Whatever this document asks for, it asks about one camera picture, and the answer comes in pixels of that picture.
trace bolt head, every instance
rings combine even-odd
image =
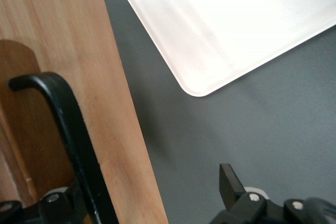
[[[249,194],[249,197],[252,201],[260,201],[260,197],[257,194]]]
[[[303,209],[303,204],[299,201],[293,201],[292,202],[292,206],[296,209],[296,210],[302,210]]]
[[[58,195],[58,194],[51,194],[51,195],[47,198],[47,201],[48,201],[49,203],[52,203],[52,202],[56,201],[58,198],[59,198],[59,195]]]

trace screw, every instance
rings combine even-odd
[[[260,201],[260,197],[257,194],[249,194],[249,197],[252,201]]]
[[[5,203],[0,207],[0,212],[5,212],[7,210],[10,210],[12,208],[13,204],[12,203]]]
[[[292,206],[296,209],[296,210],[302,210],[303,209],[303,204],[299,201],[293,201],[292,202]]]
[[[51,202],[56,201],[58,198],[59,198],[59,195],[58,195],[58,194],[52,194],[52,195],[50,195],[50,196],[47,198],[47,201],[48,201],[49,203],[51,203]]]

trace wooden board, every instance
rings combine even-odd
[[[13,74],[53,71],[63,76],[78,100],[120,223],[167,223],[115,43],[103,0],[0,0],[0,92],[9,95],[5,79]],[[8,51],[12,56],[3,54]],[[36,91],[10,95],[19,101],[18,107],[29,108],[22,111],[34,115],[31,125],[44,120],[40,113],[34,113],[37,107],[46,110]],[[35,146],[35,157],[27,157],[28,147],[23,147],[24,140],[18,140],[22,134],[13,123],[18,117],[13,116],[16,108],[9,109],[4,101],[11,99],[1,97],[0,123],[7,143],[0,147],[5,149],[10,167],[19,166],[23,181],[29,182],[34,167],[27,159],[43,156],[46,151],[57,160],[62,150],[55,137],[52,147]],[[52,126],[46,126],[52,124],[48,120],[43,130],[53,131]],[[29,137],[41,131],[39,127],[25,129]],[[27,141],[34,150],[33,140]],[[64,157],[60,160],[67,163]],[[36,174],[30,180],[32,185],[22,186],[33,199],[41,193],[35,180]]]

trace gray surface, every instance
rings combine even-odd
[[[195,98],[127,0],[105,2],[170,223],[209,223],[223,209],[220,163],[275,203],[336,204],[336,27]]]

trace wood grain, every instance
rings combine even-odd
[[[30,48],[39,71],[72,87],[120,223],[167,223],[104,1],[1,0],[0,39]]]

